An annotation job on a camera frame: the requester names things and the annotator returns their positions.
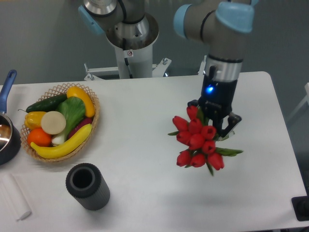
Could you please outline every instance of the purple eggplant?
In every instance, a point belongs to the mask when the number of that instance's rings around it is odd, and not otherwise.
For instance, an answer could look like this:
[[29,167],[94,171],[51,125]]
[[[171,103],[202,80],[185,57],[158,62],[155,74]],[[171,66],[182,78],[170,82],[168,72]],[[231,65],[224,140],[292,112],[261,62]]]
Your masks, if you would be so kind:
[[85,119],[83,119],[73,130],[71,130],[71,132],[68,135],[68,139],[72,137],[82,126],[91,124],[91,123],[92,123],[91,118],[86,117]]

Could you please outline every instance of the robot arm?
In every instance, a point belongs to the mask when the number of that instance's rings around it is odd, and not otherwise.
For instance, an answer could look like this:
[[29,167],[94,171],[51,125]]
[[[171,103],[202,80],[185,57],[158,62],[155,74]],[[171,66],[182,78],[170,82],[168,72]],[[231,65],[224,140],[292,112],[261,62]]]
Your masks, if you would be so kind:
[[[252,30],[251,0],[212,0],[184,5],[174,17],[176,32],[187,39],[210,45],[206,58],[201,97],[188,104],[199,105],[221,137],[241,121],[232,113],[232,101],[242,66],[247,35]],[[228,126],[222,129],[228,116]]]
[[83,8],[104,31],[120,22],[140,22],[145,15],[144,0],[84,0]]
[[115,48],[120,79],[152,76],[152,45],[159,28],[145,13],[144,0],[84,0],[79,13],[92,32],[106,32]]

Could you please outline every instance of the white table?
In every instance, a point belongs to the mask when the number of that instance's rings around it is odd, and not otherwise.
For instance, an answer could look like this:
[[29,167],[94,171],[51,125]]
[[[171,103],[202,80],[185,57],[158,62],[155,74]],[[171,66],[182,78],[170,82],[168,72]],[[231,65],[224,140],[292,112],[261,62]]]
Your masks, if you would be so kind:
[[[0,231],[240,232],[309,225],[293,211],[291,198],[306,191],[267,73],[241,73],[233,111],[243,120],[236,135],[217,145],[244,153],[225,157],[214,177],[207,167],[176,166],[187,147],[167,135],[175,131],[175,115],[187,118],[186,104],[199,98],[202,77],[83,83],[100,100],[95,136],[63,163],[41,163],[20,150],[2,165],[0,178],[14,174],[33,213],[16,222],[0,198]],[[7,115],[18,129],[25,112],[17,109],[57,84],[12,87]],[[69,170],[82,162],[96,165],[111,190],[109,203],[96,212],[65,187]]]

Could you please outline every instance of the cooking pot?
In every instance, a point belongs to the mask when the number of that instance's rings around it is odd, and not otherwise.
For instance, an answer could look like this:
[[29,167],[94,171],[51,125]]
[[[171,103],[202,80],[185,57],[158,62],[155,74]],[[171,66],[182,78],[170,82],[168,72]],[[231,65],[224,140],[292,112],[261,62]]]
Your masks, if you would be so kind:
[[20,135],[6,114],[7,99],[17,75],[10,70],[0,92],[0,165],[10,161],[19,151]]

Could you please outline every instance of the black ribbed cylinder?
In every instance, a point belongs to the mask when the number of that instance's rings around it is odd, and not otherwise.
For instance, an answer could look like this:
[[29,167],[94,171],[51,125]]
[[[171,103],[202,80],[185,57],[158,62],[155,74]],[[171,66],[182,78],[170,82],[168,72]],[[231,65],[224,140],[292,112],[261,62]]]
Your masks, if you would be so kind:
[[110,190],[100,172],[91,163],[74,166],[66,178],[68,192],[88,210],[103,208],[110,199]]

